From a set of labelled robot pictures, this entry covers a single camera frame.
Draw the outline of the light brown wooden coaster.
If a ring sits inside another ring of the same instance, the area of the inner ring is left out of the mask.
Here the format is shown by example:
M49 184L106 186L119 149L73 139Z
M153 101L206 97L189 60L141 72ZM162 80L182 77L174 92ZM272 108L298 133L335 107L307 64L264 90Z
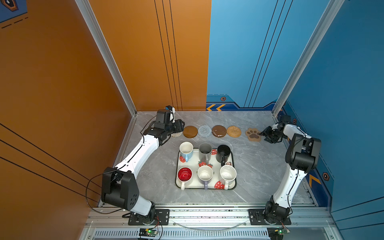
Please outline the light brown wooden coaster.
M198 129L194 126L186 126L183 131L183 135L186 138L194 138L198 135Z

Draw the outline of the paw shaped wooden coaster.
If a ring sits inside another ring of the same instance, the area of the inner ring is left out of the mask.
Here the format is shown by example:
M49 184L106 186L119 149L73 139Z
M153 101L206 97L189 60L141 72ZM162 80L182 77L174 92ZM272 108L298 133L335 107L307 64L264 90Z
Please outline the paw shaped wooden coaster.
M260 135L260 131L256 128L248 128L245 131L245 134L249 141L251 142L260 142L262 140L262 136Z

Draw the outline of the blue grey woven coaster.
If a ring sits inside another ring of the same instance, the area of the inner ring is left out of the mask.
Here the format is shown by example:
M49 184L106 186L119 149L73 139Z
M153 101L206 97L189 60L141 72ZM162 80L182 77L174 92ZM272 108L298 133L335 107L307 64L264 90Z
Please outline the blue grey woven coaster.
M200 126L198 128L198 135L203 137L203 138L207 138L211 134L212 134L212 129L210 126L204 125L204 126Z

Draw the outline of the tan rattan coaster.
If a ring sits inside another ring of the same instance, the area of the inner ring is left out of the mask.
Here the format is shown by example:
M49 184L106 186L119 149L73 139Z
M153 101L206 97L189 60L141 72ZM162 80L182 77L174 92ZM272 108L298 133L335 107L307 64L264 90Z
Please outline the tan rattan coaster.
M227 134L232 138L238 138L242 135L242 131L236 126L230 126L227 128Z

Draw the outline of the dark brown worn coaster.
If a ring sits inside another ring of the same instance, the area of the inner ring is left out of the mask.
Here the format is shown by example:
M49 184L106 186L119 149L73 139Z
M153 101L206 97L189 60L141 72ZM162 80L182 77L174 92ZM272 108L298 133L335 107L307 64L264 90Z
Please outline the dark brown worn coaster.
M227 134L227 129L222 125L216 125L212 128L213 136L223 138Z

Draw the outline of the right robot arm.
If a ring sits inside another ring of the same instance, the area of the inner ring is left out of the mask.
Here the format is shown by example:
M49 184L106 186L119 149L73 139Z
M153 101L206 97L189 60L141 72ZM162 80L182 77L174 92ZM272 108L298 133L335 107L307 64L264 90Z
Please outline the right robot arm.
M299 126L278 122L265 128L260 134L269 143L275 144L290 139L285 161L287 168L283 180L266 203L264 218L267 224L284 223L293 213L292 200L307 174L318 165L321 140L305 133Z

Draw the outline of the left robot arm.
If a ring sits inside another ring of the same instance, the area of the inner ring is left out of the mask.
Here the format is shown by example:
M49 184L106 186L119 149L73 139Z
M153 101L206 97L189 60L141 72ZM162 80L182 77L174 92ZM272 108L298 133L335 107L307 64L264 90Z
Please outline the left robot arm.
M183 132L185 122L172 120L151 122L133 151L116 167L106 168L102 177L102 202L133 213L145 224L156 217L156 205L140 195L137 175L152 153L166 143L172 134Z

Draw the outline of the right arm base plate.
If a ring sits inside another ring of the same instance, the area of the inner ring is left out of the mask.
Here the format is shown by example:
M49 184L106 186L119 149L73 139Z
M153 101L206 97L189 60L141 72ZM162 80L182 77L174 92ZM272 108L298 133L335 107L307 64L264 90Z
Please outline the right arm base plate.
M290 218L286 218L283 221L279 221L278 219L275 219L275 218L268 218L266 220L264 209L249 209L248 214L249 214L249 220L251 225L277 225L277 226L288 225L289 226L292 224Z

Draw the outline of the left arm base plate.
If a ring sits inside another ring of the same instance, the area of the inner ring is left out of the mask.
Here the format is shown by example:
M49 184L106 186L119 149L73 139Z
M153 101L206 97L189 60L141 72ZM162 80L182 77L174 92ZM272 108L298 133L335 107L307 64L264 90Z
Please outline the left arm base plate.
M154 226L158 223L167 226L169 224L170 210L169 209L154 209L148 215L143 216L139 214L131 214L128 225L129 226Z

